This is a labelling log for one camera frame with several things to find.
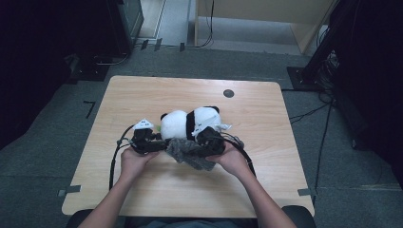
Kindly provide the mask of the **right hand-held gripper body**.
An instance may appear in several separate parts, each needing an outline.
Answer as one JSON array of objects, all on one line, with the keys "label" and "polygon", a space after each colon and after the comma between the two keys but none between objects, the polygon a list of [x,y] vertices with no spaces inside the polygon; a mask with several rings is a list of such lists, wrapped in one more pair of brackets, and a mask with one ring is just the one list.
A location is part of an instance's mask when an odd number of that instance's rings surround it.
[{"label": "right hand-held gripper body", "polygon": [[195,142],[205,148],[206,157],[221,155],[225,149],[224,137],[217,127],[221,125],[221,118],[218,115],[210,117],[201,123],[197,123],[191,133]]}]

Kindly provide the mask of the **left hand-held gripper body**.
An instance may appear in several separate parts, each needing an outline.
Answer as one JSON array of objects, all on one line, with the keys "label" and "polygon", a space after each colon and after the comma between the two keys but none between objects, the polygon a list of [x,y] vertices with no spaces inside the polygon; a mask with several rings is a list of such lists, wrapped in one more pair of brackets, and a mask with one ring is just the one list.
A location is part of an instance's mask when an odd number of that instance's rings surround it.
[{"label": "left hand-held gripper body", "polygon": [[146,147],[151,141],[153,127],[154,124],[147,119],[142,119],[133,125],[134,135],[130,141],[130,145],[137,153],[141,155],[148,153]]}]

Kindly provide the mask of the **grey fuzzy sock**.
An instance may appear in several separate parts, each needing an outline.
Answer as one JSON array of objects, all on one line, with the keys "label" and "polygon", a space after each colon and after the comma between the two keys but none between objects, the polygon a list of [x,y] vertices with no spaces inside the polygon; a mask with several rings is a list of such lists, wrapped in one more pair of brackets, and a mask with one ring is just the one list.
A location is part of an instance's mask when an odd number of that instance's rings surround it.
[{"label": "grey fuzzy sock", "polygon": [[177,163],[186,163],[196,170],[211,171],[215,163],[207,161],[205,158],[189,156],[187,152],[195,145],[199,145],[188,139],[171,139],[165,152],[171,156]]}]

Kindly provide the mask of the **black and white panda plush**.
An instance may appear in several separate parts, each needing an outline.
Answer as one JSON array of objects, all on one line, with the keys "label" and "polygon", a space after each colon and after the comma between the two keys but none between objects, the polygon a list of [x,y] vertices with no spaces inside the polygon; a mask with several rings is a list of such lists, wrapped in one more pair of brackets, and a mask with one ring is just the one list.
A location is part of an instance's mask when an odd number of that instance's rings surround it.
[{"label": "black and white panda plush", "polygon": [[207,127],[221,132],[232,127],[221,122],[220,110],[216,106],[203,106],[186,113],[175,110],[161,116],[161,136],[163,140],[188,139],[195,141],[196,137]]}]

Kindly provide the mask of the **person's left hand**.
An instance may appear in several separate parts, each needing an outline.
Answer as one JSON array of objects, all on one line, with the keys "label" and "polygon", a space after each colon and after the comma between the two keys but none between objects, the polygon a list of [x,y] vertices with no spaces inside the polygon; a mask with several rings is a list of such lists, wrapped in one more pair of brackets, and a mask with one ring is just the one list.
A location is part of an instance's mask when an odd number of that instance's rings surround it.
[{"label": "person's left hand", "polygon": [[145,166],[157,157],[159,152],[140,155],[131,148],[127,148],[121,155],[121,175],[119,180],[133,183],[144,171]]}]

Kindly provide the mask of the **person's right hand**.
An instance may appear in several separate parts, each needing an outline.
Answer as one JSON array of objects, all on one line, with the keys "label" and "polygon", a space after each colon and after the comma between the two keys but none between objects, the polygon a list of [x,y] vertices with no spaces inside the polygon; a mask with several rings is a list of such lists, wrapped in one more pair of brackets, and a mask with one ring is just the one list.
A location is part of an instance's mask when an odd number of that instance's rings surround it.
[{"label": "person's right hand", "polygon": [[210,162],[218,163],[225,171],[237,178],[251,175],[246,159],[238,149],[231,143],[226,142],[225,149],[221,155],[213,155],[205,159]]}]

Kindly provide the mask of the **person's clothing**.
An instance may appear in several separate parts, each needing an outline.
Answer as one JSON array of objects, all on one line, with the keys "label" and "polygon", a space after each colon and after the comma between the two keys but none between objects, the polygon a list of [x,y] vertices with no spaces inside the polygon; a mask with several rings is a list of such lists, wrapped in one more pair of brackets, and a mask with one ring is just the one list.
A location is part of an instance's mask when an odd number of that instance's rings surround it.
[{"label": "person's clothing", "polygon": [[125,228],[259,228],[255,218],[132,217]]}]

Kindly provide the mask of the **black flat stand base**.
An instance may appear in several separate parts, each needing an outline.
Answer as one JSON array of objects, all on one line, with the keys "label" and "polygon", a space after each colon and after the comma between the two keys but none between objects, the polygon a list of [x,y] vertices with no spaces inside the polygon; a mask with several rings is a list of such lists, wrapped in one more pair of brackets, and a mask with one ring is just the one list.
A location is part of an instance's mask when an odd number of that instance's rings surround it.
[{"label": "black flat stand base", "polygon": [[109,69],[108,65],[98,63],[91,55],[71,55],[68,63],[71,69],[68,84],[77,84],[79,81],[103,82]]}]

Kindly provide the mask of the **black equipment cabinet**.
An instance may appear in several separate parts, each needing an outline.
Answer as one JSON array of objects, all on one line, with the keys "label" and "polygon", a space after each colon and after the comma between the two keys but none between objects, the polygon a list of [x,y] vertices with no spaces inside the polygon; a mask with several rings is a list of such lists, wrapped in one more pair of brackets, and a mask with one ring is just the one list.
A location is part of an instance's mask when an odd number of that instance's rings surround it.
[{"label": "black equipment cabinet", "polygon": [[106,0],[115,55],[130,54],[144,22],[140,0]]}]

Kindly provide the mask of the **dark curtain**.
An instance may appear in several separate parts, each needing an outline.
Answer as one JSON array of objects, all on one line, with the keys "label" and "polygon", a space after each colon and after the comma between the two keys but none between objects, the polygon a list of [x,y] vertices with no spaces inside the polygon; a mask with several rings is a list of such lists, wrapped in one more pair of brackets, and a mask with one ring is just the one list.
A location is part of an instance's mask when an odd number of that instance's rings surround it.
[{"label": "dark curtain", "polygon": [[101,0],[0,0],[0,150],[25,134],[70,77],[78,29]]},{"label": "dark curtain", "polygon": [[403,0],[341,0],[332,42],[339,66],[332,78],[363,123],[355,136],[387,162],[403,189]]}]

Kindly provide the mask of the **black metal stand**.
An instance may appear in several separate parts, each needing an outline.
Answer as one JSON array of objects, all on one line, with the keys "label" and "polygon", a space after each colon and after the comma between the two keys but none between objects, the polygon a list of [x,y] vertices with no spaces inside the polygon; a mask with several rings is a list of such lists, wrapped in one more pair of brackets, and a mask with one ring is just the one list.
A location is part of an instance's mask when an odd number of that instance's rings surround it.
[{"label": "black metal stand", "polygon": [[293,90],[323,91],[328,89],[328,86],[321,82],[321,68],[325,65],[328,56],[333,50],[333,42],[341,31],[347,28],[349,16],[354,13],[359,3],[360,0],[337,1],[336,8],[330,15],[330,28],[309,63],[305,67],[287,67]]}]

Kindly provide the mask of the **light wooden furniture frame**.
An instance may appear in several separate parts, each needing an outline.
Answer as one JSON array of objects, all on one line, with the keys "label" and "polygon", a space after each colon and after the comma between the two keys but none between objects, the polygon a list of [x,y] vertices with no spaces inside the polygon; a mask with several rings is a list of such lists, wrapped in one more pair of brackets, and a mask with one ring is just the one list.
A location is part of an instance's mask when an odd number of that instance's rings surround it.
[{"label": "light wooden furniture frame", "polygon": [[339,0],[196,0],[200,16],[289,23],[305,54]]}]

